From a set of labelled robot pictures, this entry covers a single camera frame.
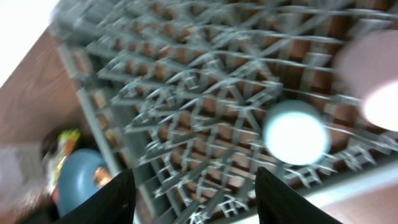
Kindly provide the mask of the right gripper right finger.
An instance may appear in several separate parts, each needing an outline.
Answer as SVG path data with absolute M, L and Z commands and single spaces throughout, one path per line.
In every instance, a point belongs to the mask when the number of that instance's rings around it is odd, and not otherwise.
M 260 224 L 340 224 L 264 167 L 255 179 Z

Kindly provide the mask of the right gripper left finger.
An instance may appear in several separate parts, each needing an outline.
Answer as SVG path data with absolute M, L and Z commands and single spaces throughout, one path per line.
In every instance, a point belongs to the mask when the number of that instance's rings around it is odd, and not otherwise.
M 133 224 L 135 207 L 134 173 L 125 169 L 54 224 Z

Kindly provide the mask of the brown food scrap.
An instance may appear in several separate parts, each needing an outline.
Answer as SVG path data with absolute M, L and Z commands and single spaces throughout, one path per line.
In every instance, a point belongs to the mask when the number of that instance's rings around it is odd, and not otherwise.
M 107 185 L 110 181 L 112 181 L 113 176 L 110 173 L 109 169 L 105 166 L 98 166 L 95 170 L 93 181 L 97 188 L 102 188 Z

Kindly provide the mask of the dark blue plate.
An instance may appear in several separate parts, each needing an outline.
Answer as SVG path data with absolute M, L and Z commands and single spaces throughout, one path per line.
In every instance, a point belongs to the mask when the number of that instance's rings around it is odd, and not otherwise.
M 61 217 L 83 204 L 99 187 L 94 180 L 97 168 L 106 166 L 93 149 L 79 149 L 65 161 L 58 178 L 58 213 Z

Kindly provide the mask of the light blue cup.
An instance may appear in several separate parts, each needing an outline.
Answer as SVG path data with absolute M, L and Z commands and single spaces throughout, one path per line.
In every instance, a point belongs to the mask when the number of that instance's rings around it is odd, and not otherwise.
M 270 155 L 281 162 L 306 166 L 330 151 L 331 134 L 318 110 L 299 100 L 282 101 L 270 108 L 262 139 Z

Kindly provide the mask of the pink cup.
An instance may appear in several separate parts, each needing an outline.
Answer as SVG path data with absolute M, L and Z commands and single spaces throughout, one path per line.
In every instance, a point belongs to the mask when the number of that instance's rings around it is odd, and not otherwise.
M 397 31 L 382 30 L 350 41 L 333 65 L 359 99 L 364 119 L 397 131 Z

